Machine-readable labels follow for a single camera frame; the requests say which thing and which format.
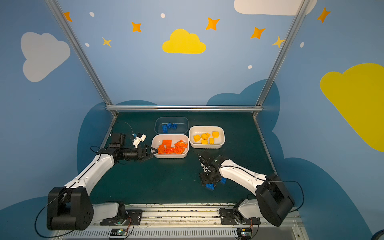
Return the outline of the orange brick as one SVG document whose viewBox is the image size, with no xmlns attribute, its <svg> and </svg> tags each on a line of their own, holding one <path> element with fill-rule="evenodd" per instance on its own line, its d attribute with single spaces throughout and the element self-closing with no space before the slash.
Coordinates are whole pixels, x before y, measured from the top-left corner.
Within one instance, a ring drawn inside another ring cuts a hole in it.
<svg viewBox="0 0 384 240">
<path fill-rule="evenodd" d="M 179 147 L 179 148 L 187 148 L 188 146 L 189 144 L 182 140 L 175 143 L 175 147 Z"/>
<path fill-rule="evenodd" d="M 166 148 L 164 145 L 159 145 L 158 151 L 159 151 L 160 155 L 163 155 L 165 153 L 165 150 L 166 150 Z"/>
<path fill-rule="evenodd" d="M 165 145 L 167 148 L 171 148 L 172 140 L 163 140 L 162 144 Z"/>
</svg>

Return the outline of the blue long brick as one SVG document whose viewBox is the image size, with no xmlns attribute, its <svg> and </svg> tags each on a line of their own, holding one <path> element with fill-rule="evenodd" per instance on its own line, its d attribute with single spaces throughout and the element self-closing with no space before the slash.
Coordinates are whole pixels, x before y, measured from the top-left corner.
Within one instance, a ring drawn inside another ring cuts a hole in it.
<svg viewBox="0 0 384 240">
<path fill-rule="evenodd" d="M 162 131 L 164 134 L 168 133 L 168 126 L 167 125 L 162 125 Z"/>
</svg>

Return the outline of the orange lego chassis piece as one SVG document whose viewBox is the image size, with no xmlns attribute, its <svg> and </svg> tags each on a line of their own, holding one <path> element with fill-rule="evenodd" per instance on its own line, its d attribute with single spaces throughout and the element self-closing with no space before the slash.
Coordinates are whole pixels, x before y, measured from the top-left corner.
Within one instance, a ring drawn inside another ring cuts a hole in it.
<svg viewBox="0 0 384 240">
<path fill-rule="evenodd" d="M 186 149 L 182 147 L 173 147 L 165 149 L 164 154 L 165 155 L 181 155 L 184 153 Z"/>
</svg>

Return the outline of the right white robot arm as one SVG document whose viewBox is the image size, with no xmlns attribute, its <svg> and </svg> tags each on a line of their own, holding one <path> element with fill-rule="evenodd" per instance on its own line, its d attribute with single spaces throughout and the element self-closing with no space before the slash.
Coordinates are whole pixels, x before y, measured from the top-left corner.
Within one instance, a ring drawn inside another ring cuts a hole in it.
<svg viewBox="0 0 384 240">
<path fill-rule="evenodd" d="M 263 217 L 279 227 L 295 205 L 285 183 L 275 174 L 258 174 L 222 155 L 214 158 L 208 152 L 199 155 L 199 161 L 203 168 L 199 174 L 202 185 L 214 189 L 218 183 L 231 180 L 255 196 L 239 201 L 232 209 L 221 208 L 223 225 L 247 225 Z"/>
</svg>

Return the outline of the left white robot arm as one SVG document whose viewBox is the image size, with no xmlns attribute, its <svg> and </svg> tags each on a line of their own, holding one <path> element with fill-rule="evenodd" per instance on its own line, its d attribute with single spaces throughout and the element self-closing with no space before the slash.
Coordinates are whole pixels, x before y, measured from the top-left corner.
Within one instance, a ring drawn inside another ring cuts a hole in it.
<svg viewBox="0 0 384 240">
<path fill-rule="evenodd" d="M 129 148 L 104 148 L 97 152 L 91 163 L 63 187 L 53 188 L 48 195 L 48 230 L 83 231 L 93 223 L 103 220 L 125 221 L 128 216 L 121 203 L 93 205 L 90 194 L 99 180 L 121 160 L 151 159 L 159 151 L 151 146 Z"/>
</svg>

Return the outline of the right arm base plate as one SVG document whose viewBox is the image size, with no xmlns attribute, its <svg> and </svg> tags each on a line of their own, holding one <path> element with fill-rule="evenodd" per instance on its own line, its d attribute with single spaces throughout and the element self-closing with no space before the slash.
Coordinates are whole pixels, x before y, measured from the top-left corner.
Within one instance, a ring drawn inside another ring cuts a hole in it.
<svg viewBox="0 0 384 240">
<path fill-rule="evenodd" d="M 260 218 L 246 218 L 238 210 L 219 209 L 222 225 L 260 225 Z"/>
</svg>

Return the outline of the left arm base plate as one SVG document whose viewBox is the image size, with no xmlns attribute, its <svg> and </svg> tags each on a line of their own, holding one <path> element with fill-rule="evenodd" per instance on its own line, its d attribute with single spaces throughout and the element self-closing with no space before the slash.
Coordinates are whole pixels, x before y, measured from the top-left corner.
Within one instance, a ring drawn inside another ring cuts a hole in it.
<svg viewBox="0 0 384 240">
<path fill-rule="evenodd" d="M 142 210 L 118 211 L 117 216 L 102 220 L 100 226 L 138 226 L 141 223 L 142 214 Z"/>
</svg>

